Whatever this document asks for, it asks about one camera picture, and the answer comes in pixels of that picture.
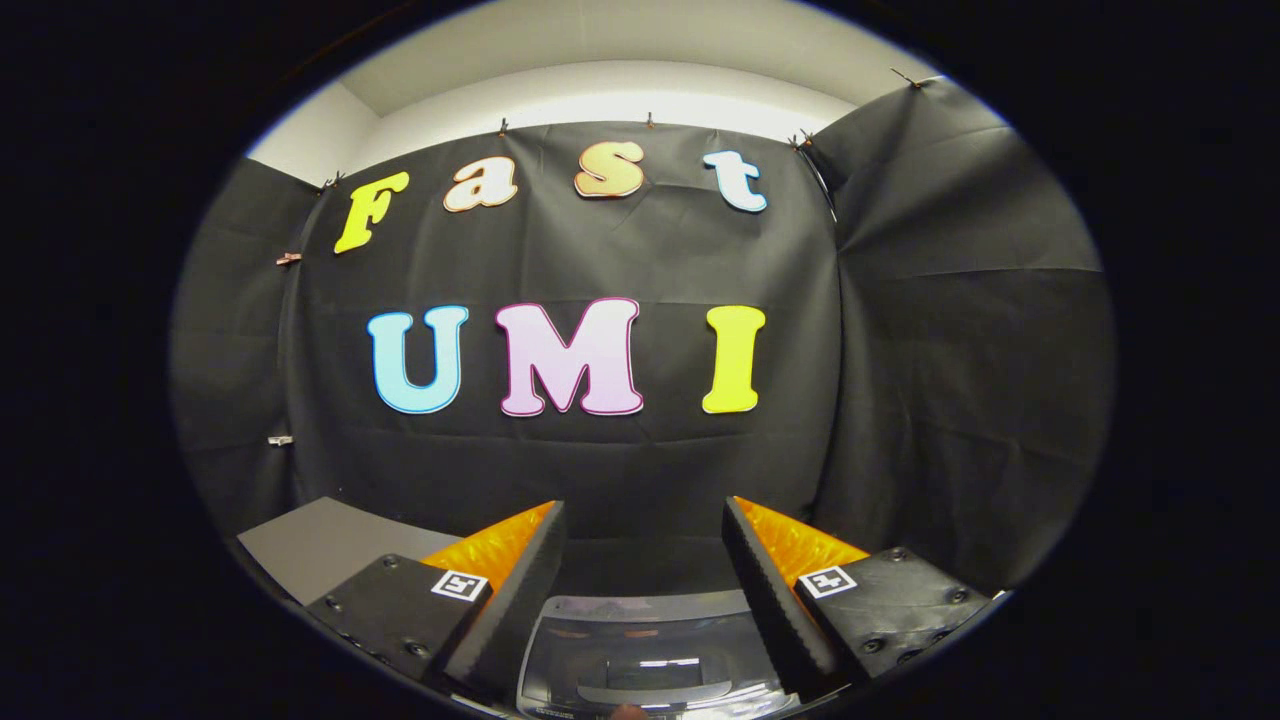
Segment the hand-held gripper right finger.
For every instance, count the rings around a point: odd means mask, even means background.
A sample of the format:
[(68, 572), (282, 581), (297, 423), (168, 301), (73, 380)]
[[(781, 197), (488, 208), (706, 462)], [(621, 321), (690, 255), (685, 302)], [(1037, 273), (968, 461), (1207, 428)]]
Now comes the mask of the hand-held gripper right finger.
[(806, 703), (893, 680), (993, 609), (911, 550), (860, 550), (748, 498), (726, 500), (721, 533), (782, 687)]

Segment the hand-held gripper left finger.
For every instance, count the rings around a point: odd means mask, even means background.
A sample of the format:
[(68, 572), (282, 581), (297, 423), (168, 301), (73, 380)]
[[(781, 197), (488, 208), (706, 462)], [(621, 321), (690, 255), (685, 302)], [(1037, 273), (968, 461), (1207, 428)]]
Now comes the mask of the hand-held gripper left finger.
[(384, 553), (306, 610), (408, 682), (511, 705), (566, 534), (548, 501), (421, 559)]

